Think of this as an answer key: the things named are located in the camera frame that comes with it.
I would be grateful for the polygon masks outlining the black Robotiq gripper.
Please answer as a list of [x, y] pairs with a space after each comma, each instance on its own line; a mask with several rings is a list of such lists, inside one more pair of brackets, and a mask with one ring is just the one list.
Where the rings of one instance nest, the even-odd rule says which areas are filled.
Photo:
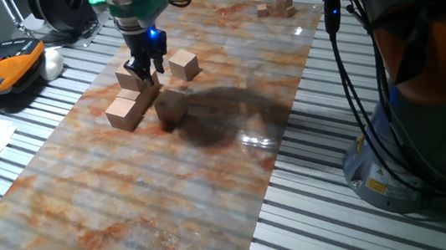
[[129, 33], [124, 40], [131, 51], [130, 59], [124, 63], [124, 68], [149, 85], [154, 85], [151, 77], [151, 62], [160, 74], [163, 68], [163, 56], [167, 53], [167, 33], [156, 26], [142, 33]]

